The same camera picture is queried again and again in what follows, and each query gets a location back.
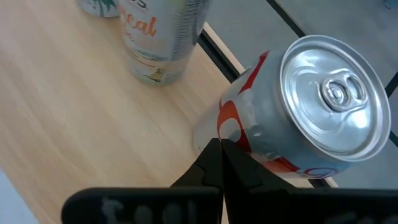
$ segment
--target aluminum can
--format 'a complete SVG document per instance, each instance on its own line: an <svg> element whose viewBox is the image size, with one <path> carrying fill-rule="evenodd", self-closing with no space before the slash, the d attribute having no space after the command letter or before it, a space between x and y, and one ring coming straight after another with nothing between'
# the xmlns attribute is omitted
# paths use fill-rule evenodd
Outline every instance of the aluminum can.
<svg viewBox="0 0 398 224"><path fill-rule="evenodd" d="M164 85L185 71L211 0L119 0L132 74Z"/></svg>
<svg viewBox="0 0 398 224"><path fill-rule="evenodd" d="M199 120L193 142L230 139L281 177L322 179L375 156L391 114L383 85L350 46L310 35L271 50Z"/></svg>
<svg viewBox="0 0 398 224"><path fill-rule="evenodd" d="M80 7L96 16L118 17L118 0L78 0Z"/></svg>

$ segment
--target wooden table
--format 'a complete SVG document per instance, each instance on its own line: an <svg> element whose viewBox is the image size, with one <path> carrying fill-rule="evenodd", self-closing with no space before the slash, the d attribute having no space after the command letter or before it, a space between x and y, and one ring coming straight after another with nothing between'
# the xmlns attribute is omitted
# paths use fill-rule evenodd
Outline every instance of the wooden table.
<svg viewBox="0 0 398 224"><path fill-rule="evenodd" d="M59 223L80 189L169 186L196 158L193 125L230 85L199 46L178 83L143 85L118 22L75 1L2 2L0 166L41 223Z"/></svg>

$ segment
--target can lid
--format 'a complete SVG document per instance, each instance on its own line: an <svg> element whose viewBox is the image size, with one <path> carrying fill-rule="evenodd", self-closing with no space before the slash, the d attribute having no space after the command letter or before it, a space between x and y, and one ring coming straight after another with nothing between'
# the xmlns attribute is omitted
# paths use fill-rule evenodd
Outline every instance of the can lid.
<svg viewBox="0 0 398 224"><path fill-rule="evenodd" d="M391 115L383 85L354 49L324 35L294 42L280 67L285 108L324 153L355 162L385 145Z"/></svg>

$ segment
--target can rim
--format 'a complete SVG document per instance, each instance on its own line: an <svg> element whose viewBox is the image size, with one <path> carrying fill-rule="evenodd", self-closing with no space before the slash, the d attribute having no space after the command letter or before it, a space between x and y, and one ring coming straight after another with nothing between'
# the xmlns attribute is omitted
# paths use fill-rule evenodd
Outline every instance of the can rim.
<svg viewBox="0 0 398 224"><path fill-rule="evenodd" d="M315 146L317 149L319 149L320 152L333 157L335 159L338 159L339 161L345 161L345 162L359 162L359 161L364 161L367 159L372 158L375 156L377 153L379 153L383 146L386 144L388 138L389 138L389 131L391 129L391 111L388 103L388 97L386 95L386 92L383 91L380 92L378 91L377 96L379 100L376 101L377 107L381 107L383 104L383 107L386 108L387 111L383 112L383 117L382 118L377 118L377 125L376 128L381 129L379 133L376 133L377 136L375 137L375 133L372 133L371 138L373 139L372 144L368 144L364 149L360 149L357 151L353 151L351 154L334 154L331 151L328 151L327 149L322 148L320 145L318 145L317 142L312 139L312 137L309 135L309 133L304 130L300 122L298 121L297 116L293 112L292 107L289 105L288 101L288 96L287 93L284 91L284 66L289 62L289 60L292 58L291 52L296 49L296 47L299 47L299 43L308 40L308 39L323 39L323 40L328 40L329 42L332 41L334 44L338 44L339 46L342 46L345 48L345 50L348 50L349 52L345 52L348 56L355 55L356 60L353 60L353 63L355 64L355 67L358 67L361 72L367 74L364 71L364 67L366 68L367 71L370 71L374 75L372 77L372 80L369 80L369 77L366 75L366 78L369 80L369 82L373 83L373 85L379 85L383 86L380 79L377 76L377 73L374 71L372 66L366 61L365 58L361 54L359 54L355 49L351 48L349 45L346 43L334 39L329 36L325 35L308 35L305 37L302 37L295 42L293 42L289 48L285 51L284 56L282 58L282 62L279 67L279 88L280 92L282 94L282 100L283 100L283 107L286 110L289 118L293 121L295 124L295 127L298 129L298 131L301 132L301 134L308 140L313 146Z"/></svg>

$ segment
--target pull tab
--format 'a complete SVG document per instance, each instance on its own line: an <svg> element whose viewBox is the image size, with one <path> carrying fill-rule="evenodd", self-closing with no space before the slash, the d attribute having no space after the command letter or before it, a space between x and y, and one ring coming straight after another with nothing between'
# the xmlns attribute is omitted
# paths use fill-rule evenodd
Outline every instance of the pull tab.
<svg viewBox="0 0 398 224"><path fill-rule="evenodd" d="M349 71L326 78L321 85L321 94L327 105L337 112L359 108L368 102L368 93L362 81Z"/></svg>

